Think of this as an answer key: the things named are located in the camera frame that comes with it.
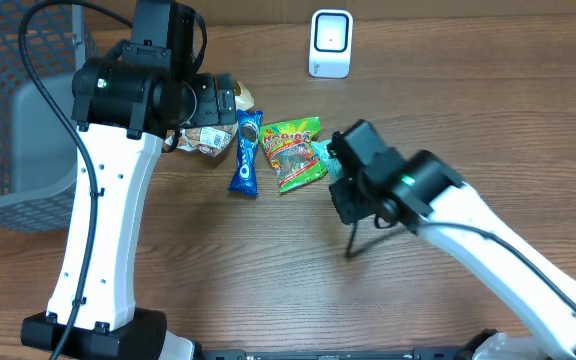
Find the gray plastic basket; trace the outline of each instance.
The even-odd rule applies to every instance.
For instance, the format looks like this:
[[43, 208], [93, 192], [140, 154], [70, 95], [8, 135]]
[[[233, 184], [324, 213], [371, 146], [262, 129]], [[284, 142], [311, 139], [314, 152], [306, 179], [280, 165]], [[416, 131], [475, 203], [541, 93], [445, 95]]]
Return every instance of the gray plastic basket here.
[[[76, 148], [30, 82], [17, 47], [17, 28], [35, 1], [0, 0], [0, 226], [26, 232], [67, 226], [76, 179]], [[28, 52], [66, 115], [72, 76], [97, 56], [78, 6], [52, 6], [29, 26]]]

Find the wooden tabletop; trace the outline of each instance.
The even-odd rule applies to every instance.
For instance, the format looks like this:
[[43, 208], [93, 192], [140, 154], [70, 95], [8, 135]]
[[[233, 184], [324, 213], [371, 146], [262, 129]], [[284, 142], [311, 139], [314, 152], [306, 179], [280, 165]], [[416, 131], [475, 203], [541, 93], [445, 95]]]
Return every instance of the wooden tabletop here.
[[[576, 278], [576, 16], [355, 23], [344, 80], [307, 73], [308, 25], [212, 27], [202, 71], [230, 72], [264, 123], [318, 115], [328, 130], [370, 120], [410, 156], [460, 171], [520, 235]], [[127, 32], [96, 34], [108, 48]], [[527, 335], [453, 258], [409, 234], [343, 257], [349, 227], [328, 179], [279, 195], [262, 151], [259, 197], [226, 188], [236, 150], [162, 156], [135, 269], [140, 307], [206, 348], [387, 350], [463, 344], [483, 328]], [[360, 224], [358, 246], [389, 234]], [[66, 230], [0, 229], [0, 359], [46, 308]]]

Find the green led light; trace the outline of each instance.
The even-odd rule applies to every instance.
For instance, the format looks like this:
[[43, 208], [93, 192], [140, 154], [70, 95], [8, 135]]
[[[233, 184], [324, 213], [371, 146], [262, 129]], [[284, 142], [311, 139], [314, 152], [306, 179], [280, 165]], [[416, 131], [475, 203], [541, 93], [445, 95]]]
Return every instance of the green led light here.
[[415, 182], [417, 182], [415, 179], [411, 178], [408, 175], [402, 176], [401, 181], [408, 186], [413, 186], [413, 185], [415, 185]]

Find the brown wall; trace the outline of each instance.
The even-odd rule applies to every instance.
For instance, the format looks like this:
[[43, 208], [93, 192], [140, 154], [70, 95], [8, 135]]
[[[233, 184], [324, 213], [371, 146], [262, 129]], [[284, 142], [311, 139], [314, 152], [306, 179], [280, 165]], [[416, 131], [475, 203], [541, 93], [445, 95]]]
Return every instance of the brown wall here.
[[[136, 0], [95, 0], [132, 18]], [[209, 25], [309, 22], [315, 10], [348, 9], [356, 20], [576, 13], [576, 0], [183, 0]], [[121, 26], [87, 14], [94, 30]]]

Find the blue candy bar wrapper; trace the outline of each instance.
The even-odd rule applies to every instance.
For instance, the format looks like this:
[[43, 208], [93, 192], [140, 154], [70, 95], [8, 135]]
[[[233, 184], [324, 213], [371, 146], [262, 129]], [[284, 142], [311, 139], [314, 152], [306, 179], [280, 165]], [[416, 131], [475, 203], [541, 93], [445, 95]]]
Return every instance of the blue candy bar wrapper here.
[[257, 196], [257, 175], [255, 157], [259, 148], [259, 127], [263, 111], [249, 114], [237, 110], [239, 121], [239, 144], [237, 146], [237, 172], [230, 182], [230, 191], [239, 191], [249, 196]]

